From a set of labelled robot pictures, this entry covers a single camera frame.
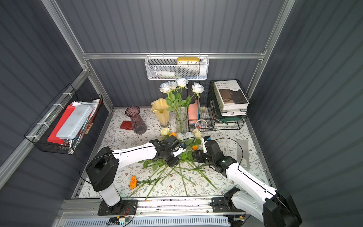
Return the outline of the white rose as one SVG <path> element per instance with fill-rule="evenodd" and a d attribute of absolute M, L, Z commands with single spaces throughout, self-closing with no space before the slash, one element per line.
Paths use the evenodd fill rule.
<path fill-rule="evenodd" d="M 194 83 L 192 85 L 192 92 L 194 93 L 192 96 L 188 95 L 187 100 L 187 109 L 189 108 L 190 104 L 193 104 L 195 102 L 196 97 L 199 98 L 200 93 L 204 92 L 204 87 L 200 85 L 199 83 Z"/>
<path fill-rule="evenodd" d="M 172 81 L 170 82 L 170 93 L 168 94 L 168 98 L 170 100 L 169 106 L 171 107 L 172 111 L 177 111 L 178 105 L 179 105 L 179 99 L 177 97 L 178 91 L 177 91 L 177 83 Z"/>
<path fill-rule="evenodd" d="M 166 100 L 166 102 L 167 102 L 167 105 L 168 105 L 168 106 L 169 106 L 169 104 L 170 104 L 170 100 L 169 100 L 169 98 L 168 98 L 168 94 L 169 94 L 169 93 L 170 93 L 170 91 L 171 91 L 171 89 L 170 89 L 170 82 L 172 82 L 172 81 L 168 81 L 168 82 L 162 83 L 162 84 L 160 85 L 160 91 L 161 91 L 163 94 L 167 94 L 167 98 L 166 98 L 165 100 Z M 167 108 L 167 110 L 168 110 L 168 111 L 170 111 L 170 112 L 173 112 L 170 106 Z"/>
<path fill-rule="evenodd" d="M 179 120 L 184 119 L 185 110 L 187 107 L 187 100 L 182 98 L 182 92 L 187 89 L 188 80 L 186 78 L 179 78 L 176 81 L 177 88 L 175 90 L 175 97 L 177 100 L 176 112 Z"/>

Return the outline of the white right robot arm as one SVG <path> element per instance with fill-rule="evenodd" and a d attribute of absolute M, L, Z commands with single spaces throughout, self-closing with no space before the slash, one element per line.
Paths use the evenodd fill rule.
<path fill-rule="evenodd" d="M 228 210 L 243 210 L 266 227 L 298 227 L 302 218 L 291 194 L 277 190 L 246 171 L 234 158 L 226 156 L 218 143 L 209 136 L 202 139 L 202 150 L 193 154 L 195 162 L 206 163 L 210 168 L 240 185 L 249 195 L 234 187 L 224 194 Z"/>

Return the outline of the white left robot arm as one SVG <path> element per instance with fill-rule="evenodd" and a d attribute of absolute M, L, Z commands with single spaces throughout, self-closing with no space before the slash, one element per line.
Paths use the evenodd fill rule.
<path fill-rule="evenodd" d="M 164 160 L 169 167 L 177 165 L 178 155 L 183 153 L 186 145 L 173 135 L 166 140 L 158 139 L 121 150 L 103 147 L 97 155 L 86 163 L 86 173 L 94 191 L 98 192 L 109 207 L 114 207 L 122 200 L 114 185 L 117 171 L 128 165 L 152 159 Z"/>

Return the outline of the cream rose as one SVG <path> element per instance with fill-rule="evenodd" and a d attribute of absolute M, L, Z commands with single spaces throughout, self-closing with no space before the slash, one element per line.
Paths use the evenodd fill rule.
<path fill-rule="evenodd" d="M 161 130 L 160 135 L 162 136 L 169 136 L 171 134 L 171 130 L 168 127 L 165 127 Z"/>

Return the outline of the clear glass vase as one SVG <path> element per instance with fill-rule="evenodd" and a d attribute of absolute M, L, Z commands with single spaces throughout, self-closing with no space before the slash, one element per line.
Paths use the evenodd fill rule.
<path fill-rule="evenodd" d="M 176 116 L 176 131 L 186 133 L 189 129 L 187 114 L 179 114 Z"/>

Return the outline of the purple glass vase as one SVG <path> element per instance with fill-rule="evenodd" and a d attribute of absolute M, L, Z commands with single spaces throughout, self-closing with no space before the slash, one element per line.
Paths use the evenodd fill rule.
<path fill-rule="evenodd" d="M 130 118 L 133 131 L 142 135 L 147 131 L 147 126 L 140 116 L 140 108 L 132 106 L 126 109 L 125 114 Z"/>

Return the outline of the masking tape roll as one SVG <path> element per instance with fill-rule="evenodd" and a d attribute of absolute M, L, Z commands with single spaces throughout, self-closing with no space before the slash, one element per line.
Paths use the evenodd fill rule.
<path fill-rule="evenodd" d="M 204 119 L 199 119 L 195 123 L 195 129 L 206 130 L 208 128 L 208 122 Z"/>

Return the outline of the yellow ruffled vase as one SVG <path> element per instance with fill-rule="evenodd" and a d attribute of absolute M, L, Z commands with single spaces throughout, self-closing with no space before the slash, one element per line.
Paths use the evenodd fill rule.
<path fill-rule="evenodd" d="M 167 110 L 169 108 L 167 101 L 164 98 L 160 98 L 156 101 L 153 101 L 151 105 L 152 105 L 151 111 L 158 118 L 161 127 L 168 127 L 170 111 Z"/>

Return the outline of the red wallet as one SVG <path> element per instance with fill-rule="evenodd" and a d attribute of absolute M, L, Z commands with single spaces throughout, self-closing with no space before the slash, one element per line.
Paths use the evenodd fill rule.
<path fill-rule="evenodd" d="M 120 125 L 121 129 L 125 130 L 133 130 L 132 122 L 131 121 L 123 121 Z"/>

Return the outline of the orange flower lower left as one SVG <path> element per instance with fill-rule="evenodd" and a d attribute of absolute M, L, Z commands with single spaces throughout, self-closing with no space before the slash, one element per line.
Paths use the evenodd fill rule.
<path fill-rule="evenodd" d="M 130 189 L 133 190 L 137 187 L 137 179 L 135 176 L 132 176 L 131 180 L 130 180 Z"/>

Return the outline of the grey flat card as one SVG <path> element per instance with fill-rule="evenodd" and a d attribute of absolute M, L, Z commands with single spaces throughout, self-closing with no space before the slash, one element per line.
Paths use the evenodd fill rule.
<path fill-rule="evenodd" d="M 250 160 L 249 160 L 249 146 L 248 141 L 246 140 L 236 140 L 237 145 L 237 162 L 240 163 L 240 166 L 246 170 L 250 169 Z"/>

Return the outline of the white hardcover book stack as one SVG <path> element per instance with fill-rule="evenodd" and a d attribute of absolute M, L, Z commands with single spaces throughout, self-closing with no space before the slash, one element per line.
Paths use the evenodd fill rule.
<path fill-rule="evenodd" d="M 223 117 L 247 115 L 250 103 L 237 80 L 215 81 L 213 86 Z"/>

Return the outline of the white plastic case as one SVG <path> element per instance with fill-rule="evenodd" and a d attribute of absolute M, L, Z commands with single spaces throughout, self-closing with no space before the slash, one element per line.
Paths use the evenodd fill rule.
<path fill-rule="evenodd" d="M 74 111 L 60 128 L 56 136 L 62 140 L 74 139 L 90 116 L 92 110 L 93 108 L 91 105 L 79 105 L 75 107 Z"/>

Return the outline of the red folder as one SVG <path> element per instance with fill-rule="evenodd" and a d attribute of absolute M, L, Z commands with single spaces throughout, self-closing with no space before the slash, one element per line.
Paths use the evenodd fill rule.
<path fill-rule="evenodd" d="M 58 121 L 56 127 L 54 128 L 54 130 L 52 131 L 52 133 L 50 134 L 50 136 L 47 139 L 47 142 L 51 142 L 51 143 L 55 143 L 55 144 L 64 144 L 64 140 L 58 138 L 56 136 L 56 134 L 58 133 L 58 131 L 60 130 L 60 128 L 64 125 L 64 123 L 66 122 L 66 120 L 70 117 L 70 115 L 72 114 L 72 112 L 74 111 L 75 107 L 70 105 L 67 106 L 65 112 L 63 113 L 63 115 L 61 116 L 60 120 Z"/>

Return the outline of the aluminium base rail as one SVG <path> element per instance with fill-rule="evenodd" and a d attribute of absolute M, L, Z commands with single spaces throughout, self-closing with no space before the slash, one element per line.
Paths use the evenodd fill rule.
<path fill-rule="evenodd" d="M 252 217 L 264 226 L 263 206 L 238 192 L 224 197 L 160 197 L 124 199 L 109 208 L 101 199 L 65 200 L 55 227 L 230 227 Z"/>

